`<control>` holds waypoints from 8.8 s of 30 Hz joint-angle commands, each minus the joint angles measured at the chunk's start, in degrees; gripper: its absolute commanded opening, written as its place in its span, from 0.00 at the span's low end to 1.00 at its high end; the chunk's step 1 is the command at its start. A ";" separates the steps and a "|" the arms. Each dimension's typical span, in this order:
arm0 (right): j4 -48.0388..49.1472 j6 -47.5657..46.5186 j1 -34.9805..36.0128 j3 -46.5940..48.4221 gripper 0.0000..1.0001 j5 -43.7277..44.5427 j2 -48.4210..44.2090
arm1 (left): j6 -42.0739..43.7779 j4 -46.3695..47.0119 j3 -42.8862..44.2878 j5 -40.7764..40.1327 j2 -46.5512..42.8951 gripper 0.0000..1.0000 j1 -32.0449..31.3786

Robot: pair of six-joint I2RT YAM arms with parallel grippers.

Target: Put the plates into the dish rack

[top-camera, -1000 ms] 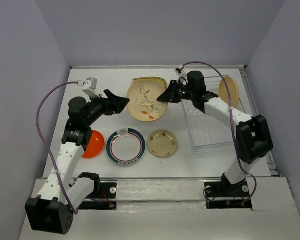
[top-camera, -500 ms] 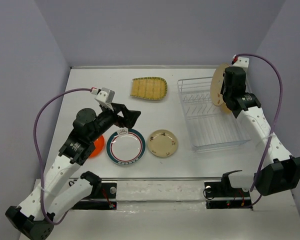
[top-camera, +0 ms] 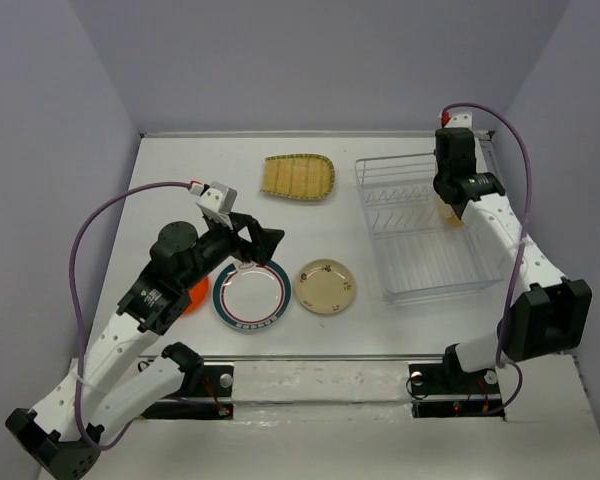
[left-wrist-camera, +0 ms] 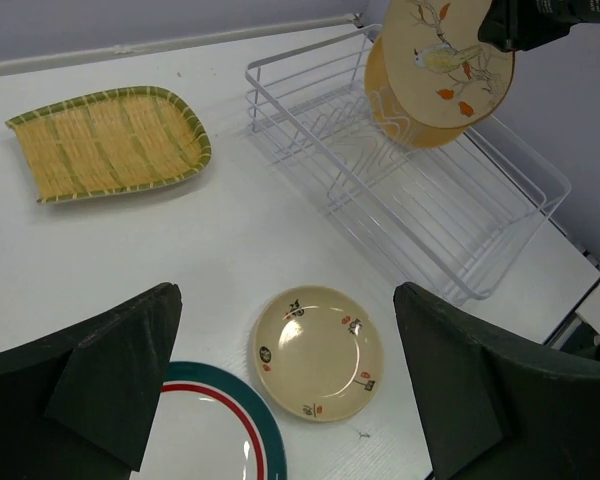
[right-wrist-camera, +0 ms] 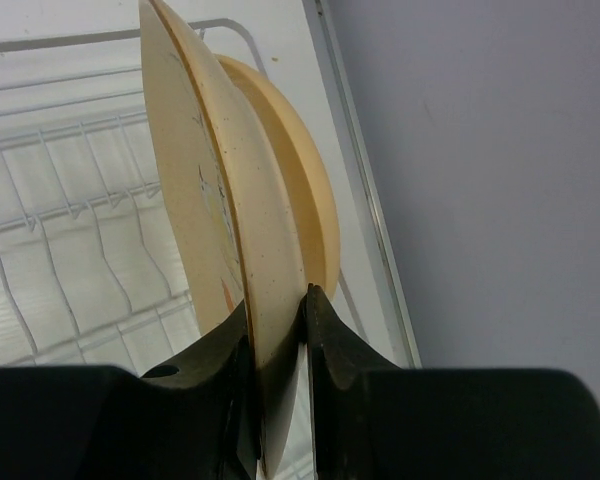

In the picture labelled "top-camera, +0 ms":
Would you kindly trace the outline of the white plate green red rim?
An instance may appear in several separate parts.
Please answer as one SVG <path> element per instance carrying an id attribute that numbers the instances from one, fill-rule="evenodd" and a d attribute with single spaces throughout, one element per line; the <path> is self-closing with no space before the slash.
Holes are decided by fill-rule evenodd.
<path id="1" fill-rule="evenodd" d="M 290 279 L 274 261 L 265 265 L 229 264 L 212 289 L 213 306 L 220 320 L 242 333 L 272 327 L 285 314 L 290 301 Z"/>

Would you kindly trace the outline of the plain yellow round plate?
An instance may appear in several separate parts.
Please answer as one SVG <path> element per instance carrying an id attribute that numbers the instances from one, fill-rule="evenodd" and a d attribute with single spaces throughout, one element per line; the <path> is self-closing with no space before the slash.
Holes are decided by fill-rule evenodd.
<path id="1" fill-rule="evenodd" d="M 450 205 L 444 203 L 438 195 L 434 196 L 434 202 L 439 216 L 448 226 L 454 228 L 461 228 L 464 226 L 464 223 L 456 215 L 453 208 Z"/>

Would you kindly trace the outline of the bamboo pattern tray plate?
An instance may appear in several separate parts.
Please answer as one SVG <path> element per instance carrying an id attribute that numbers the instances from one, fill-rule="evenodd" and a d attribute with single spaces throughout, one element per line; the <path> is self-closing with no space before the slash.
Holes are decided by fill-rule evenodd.
<path id="1" fill-rule="evenodd" d="M 270 156 L 264 161 L 260 191 L 293 200 L 321 201 L 331 194 L 335 179 L 335 167 L 324 155 Z"/>

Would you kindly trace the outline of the small cream floral plate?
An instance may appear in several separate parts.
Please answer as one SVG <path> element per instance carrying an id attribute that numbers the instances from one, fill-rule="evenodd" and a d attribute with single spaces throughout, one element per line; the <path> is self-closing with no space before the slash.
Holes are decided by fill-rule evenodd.
<path id="1" fill-rule="evenodd" d="M 357 293 L 351 271 L 332 259 L 316 259 L 304 265 L 294 279 L 293 288 L 299 303 L 318 315 L 344 311 Z"/>

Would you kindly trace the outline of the orange plastic bowl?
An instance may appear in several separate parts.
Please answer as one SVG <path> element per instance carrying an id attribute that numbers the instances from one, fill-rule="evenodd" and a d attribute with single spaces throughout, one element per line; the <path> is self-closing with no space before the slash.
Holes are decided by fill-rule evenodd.
<path id="1" fill-rule="evenodd" d="M 210 280 L 208 277 L 205 277 L 189 290 L 190 305 L 184 311 L 185 315 L 192 314 L 204 304 L 209 293 L 209 288 Z"/>

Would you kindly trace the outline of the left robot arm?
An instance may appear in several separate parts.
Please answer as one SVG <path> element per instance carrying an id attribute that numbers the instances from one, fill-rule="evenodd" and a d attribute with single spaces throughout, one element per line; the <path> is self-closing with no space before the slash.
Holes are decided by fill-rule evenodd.
<path id="1" fill-rule="evenodd" d="M 229 257 L 265 264 L 284 237 L 246 214 L 229 221 L 208 220 L 204 234 L 184 221 L 163 227 L 149 263 L 84 359 L 43 400 L 9 415 L 6 428 L 52 478 L 83 478 L 154 402 L 199 388 L 204 361 L 181 342 L 132 379 L 121 378 L 188 308 L 191 288 Z"/>

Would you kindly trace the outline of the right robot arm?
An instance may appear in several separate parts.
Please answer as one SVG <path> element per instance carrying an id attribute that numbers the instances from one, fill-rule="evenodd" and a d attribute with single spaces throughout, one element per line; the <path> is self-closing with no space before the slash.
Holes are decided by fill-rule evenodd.
<path id="1" fill-rule="evenodd" d="M 589 285 L 569 279 L 544 255 L 516 217 L 500 181 L 490 172 L 478 172 L 470 129 L 438 129 L 434 154 L 435 192 L 509 279 L 496 329 L 446 348 L 442 384 L 462 392 L 476 381 L 477 372 L 579 346 L 592 300 Z"/>

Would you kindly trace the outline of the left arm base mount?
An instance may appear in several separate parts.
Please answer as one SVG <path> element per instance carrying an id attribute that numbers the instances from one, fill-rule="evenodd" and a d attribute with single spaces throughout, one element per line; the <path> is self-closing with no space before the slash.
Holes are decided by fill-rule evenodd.
<path id="1" fill-rule="evenodd" d="M 199 380 L 185 380 L 174 394 L 153 403 L 143 420 L 230 421 L 233 419 L 233 363 L 206 363 Z"/>

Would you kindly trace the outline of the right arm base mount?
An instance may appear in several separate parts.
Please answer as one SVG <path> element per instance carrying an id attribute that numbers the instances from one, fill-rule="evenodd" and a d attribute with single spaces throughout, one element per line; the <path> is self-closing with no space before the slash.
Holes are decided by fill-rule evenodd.
<path id="1" fill-rule="evenodd" d="M 416 419 L 505 416 L 497 411 L 504 398 L 493 369 L 451 379 L 441 363 L 410 364 L 405 389 Z"/>

